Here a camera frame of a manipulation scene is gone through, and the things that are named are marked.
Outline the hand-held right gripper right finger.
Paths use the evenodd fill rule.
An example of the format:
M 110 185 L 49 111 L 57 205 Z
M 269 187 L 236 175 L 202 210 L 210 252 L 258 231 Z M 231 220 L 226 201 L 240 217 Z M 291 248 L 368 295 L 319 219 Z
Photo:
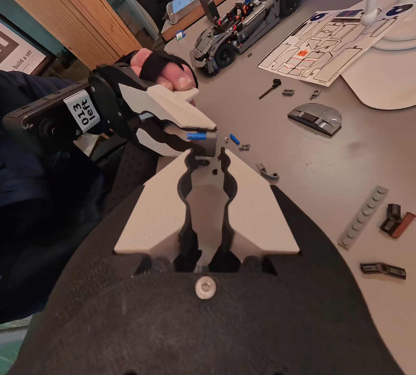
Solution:
M 270 185 L 232 151 L 221 148 L 224 207 L 221 250 L 248 256 L 295 255 L 300 248 Z

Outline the person's dark clothing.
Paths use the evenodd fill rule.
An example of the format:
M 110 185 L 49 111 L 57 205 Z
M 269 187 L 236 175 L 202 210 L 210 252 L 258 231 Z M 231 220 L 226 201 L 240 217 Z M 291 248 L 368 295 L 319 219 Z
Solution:
M 29 316 L 101 221 L 119 159 L 92 161 L 77 146 L 50 157 L 1 134 L 0 318 Z

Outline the grey lego car model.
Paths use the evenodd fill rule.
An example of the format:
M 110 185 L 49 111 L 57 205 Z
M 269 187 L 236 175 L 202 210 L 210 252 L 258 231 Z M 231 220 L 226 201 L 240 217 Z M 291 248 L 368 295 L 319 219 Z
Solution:
M 303 0 L 237 0 L 220 16 L 211 0 L 203 0 L 205 15 L 213 25 L 197 38 L 190 51 L 194 68 L 207 74 L 230 66 L 235 54 L 242 54 L 274 28 L 281 18 L 292 15 Z

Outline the person's left forearm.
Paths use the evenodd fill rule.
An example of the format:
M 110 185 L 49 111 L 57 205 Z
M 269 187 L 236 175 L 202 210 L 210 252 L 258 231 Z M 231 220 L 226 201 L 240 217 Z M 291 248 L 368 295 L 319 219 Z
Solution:
M 41 77 L 16 71 L 0 71 L 0 116 L 48 96 L 75 81 Z

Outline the person's left hand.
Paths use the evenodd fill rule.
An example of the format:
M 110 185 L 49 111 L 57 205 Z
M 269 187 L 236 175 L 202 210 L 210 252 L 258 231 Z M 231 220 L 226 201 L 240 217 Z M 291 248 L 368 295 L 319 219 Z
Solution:
M 198 88 L 198 81 L 190 65 L 182 58 L 164 50 L 142 48 L 126 56 L 127 64 L 136 75 L 170 91 Z

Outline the grey lego arch piece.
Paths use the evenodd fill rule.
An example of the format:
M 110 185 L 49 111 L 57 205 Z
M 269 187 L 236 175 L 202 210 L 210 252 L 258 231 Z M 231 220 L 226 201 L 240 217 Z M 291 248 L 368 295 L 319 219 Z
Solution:
M 269 172 L 262 163 L 256 164 L 260 175 L 270 183 L 277 183 L 280 179 L 277 172 Z

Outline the grey curved lego assembly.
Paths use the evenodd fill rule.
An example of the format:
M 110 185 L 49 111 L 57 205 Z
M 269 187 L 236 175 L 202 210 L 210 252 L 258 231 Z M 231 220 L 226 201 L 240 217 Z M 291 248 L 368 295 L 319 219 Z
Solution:
M 288 118 L 330 137 L 342 125 L 342 116 L 338 110 L 315 102 L 299 105 L 288 113 Z

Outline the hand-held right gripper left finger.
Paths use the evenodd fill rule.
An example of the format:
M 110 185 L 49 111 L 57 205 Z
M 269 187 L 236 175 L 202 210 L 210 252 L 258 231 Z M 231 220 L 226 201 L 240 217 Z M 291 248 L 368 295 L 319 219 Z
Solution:
M 117 254 L 164 257 L 174 268 L 195 268 L 200 259 L 187 196 L 197 167 L 188 149 L 149 179 L 114 247 Z

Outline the lego sticker sheet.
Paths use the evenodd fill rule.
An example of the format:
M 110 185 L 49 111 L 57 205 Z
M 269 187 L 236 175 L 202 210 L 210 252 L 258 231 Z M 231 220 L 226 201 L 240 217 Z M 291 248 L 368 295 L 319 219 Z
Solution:
M 382 12 L 369 26 L 361 8 L 319 11 L 257 64 L 259 69 L 320 86 L 333 81 L 399 21 Z

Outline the black angled lego connector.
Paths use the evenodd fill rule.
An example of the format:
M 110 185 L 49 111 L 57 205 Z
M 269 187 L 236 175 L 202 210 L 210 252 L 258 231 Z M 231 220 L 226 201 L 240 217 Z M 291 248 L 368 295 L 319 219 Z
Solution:
M 406 280 L 407 272 L 404 268 L 383 262 L 360 263 L 361 272 L 364 275 L 386 275 L 389 277 Z

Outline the black lego axle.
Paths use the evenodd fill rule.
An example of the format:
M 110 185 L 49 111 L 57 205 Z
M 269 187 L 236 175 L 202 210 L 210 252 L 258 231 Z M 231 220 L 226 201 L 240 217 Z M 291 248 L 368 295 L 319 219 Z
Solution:
M 269 94 L 271 91 L 273 91 L 274 89 L 276 89 L 276 88 L 280 87 L 280 86 L 281 86 L 281 84 L 282 84 L 282 82 L 281 82 L 281 80 L 280 80 L 279 78 L 275 78 L 275 79 L 273 79 L 272 86 L 270 86 L 270 87 L 268 88 L 268 90 L 267 90 L 267 91 L 265 91 L 262 95 L 260 95 L 258 99 L 259 99 L 259 100 L 263 99 L 263 98 L 264 98 L 265 96 L 267 96 L 267 94 Z

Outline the wooden panel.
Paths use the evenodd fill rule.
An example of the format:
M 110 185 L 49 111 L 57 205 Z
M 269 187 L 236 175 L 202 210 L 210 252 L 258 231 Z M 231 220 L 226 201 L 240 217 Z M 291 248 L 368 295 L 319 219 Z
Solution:
M 107 0 L 14 0 L 89 69 L 140 50 Z

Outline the long grey lego plate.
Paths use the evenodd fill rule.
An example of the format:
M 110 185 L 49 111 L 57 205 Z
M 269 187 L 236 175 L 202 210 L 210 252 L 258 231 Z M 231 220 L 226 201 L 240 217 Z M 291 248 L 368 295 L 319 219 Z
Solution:
M 372 216 L 388 195 L 389 189 L 376 186 L 354 215 L 351 223 L 345 228 L 337 243 L 340 247 L 350 250 L 363 232 Z

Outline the black and brown lego piece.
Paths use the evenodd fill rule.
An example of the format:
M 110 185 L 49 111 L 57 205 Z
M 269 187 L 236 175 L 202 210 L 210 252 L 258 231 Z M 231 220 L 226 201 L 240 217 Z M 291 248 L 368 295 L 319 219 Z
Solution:
M 405 215 L 402 216 L 401 206 L 390 203 L 387 205 L 386 218 L 379 228 L 392 239 L 398 240 L 413 223 L 415 217 L 416 215 L 411 212 L 406 212 Z

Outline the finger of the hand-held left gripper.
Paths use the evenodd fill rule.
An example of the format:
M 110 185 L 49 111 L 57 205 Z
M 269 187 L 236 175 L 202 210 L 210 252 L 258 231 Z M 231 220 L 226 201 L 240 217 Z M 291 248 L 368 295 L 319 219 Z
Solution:
M 205 114 L 190 105 L 188 102 L 176 99 L 153 99 L 138 102 L 138 114 L 151 113 L 160 121 L 169 121 L 182 129 L 215 130 L 214 123 Z
M 178 157 L 188 149 L 196 151 L 195 144 L 183 140 L 176 134 L 167 133 L 152 118 L 139 125 L 136 136 L 141 145 L 164 157 Z

